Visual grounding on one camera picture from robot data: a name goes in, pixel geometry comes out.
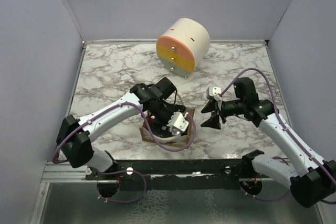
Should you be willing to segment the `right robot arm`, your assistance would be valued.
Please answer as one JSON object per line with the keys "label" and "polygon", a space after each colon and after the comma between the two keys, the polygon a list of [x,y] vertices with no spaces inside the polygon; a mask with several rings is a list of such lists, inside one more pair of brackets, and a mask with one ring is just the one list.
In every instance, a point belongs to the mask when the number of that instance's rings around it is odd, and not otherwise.
{"label": "right robot arm", "polygon": [[284,121],[269,100],[260,100],[254,82],[239,78],[234,83],[235,100],[224,101],[219,87],[208,87],[208,103],[201,110],[211,113],[202,127],[221,129],[229,116],[242,115],[281,149],[291,162],[281,163],[255,150],[242,157],[241,171],[246,177],[266,175],[287,187],[294,199],[309,208],[335,193],[335,161],[326,161],[313,151]]}

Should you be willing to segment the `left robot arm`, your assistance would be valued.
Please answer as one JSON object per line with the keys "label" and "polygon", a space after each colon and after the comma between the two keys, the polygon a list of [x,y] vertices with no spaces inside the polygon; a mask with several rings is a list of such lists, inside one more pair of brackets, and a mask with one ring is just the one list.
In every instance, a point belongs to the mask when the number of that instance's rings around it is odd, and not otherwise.
{"label": "left robot arm", "polygon": [[113,157],[109,152],[93,147],[93,142],[122,121],[145,111],[149,111],[159,125],[172,135],[185,132],[189,125],[184,114],[185,107],[166,102],[176,91],[177,88],[168,78],[163,78],[156,84],[140,83],[97,112],[79,119],[75,119],[73,115],[65,117],[56,138],[57,149],[52,161],[60,163],[58,154],[62,152],[71,167],[86,165],[98,170],[102,178],[112,178],[116,172]]}

